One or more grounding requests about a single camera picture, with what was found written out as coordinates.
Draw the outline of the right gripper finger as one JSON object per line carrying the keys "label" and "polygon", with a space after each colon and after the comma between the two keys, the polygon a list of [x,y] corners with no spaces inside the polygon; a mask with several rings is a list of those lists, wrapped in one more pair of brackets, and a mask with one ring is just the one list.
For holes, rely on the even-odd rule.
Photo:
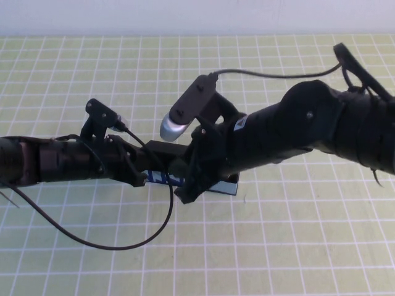
{"label": "right gripper finger", "polygon": [[186,176],[188,164],[182,158],[176,158],[168,166],[168,172],[173,176]]}

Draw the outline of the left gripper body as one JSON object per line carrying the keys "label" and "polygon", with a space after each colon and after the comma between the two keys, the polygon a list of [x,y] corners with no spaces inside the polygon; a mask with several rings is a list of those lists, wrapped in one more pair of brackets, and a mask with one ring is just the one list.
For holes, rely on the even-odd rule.
{"label": "left gripper body", "polygon": [[52,141],[42,145],[42,181],[111,179],[141,187],[146,174],[134,164],[138,151],[119,136],[109,136],[89,147],[81,141]]}

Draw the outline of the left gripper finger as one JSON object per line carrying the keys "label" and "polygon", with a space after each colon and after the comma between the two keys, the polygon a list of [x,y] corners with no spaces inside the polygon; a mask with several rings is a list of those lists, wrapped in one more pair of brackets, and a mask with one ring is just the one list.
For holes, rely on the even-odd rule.
{"label": "left gripper finger", "polygon": [[153,151],[151,153],[145,151],[146,169],[150,171],[168,171],[168,154],[161,151]]}

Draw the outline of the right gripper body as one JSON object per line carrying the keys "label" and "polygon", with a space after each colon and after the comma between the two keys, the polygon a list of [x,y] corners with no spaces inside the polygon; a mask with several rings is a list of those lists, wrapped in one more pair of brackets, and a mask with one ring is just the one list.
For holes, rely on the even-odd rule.
{"label": "right gripper body", "polygon": [[277,108],[275,104],[219,125],[198,116],[200,128],[192,133],[185,182],[175,190],[182,203],[194,202],[230,175],[295,156],[296,149],[275,131]]}

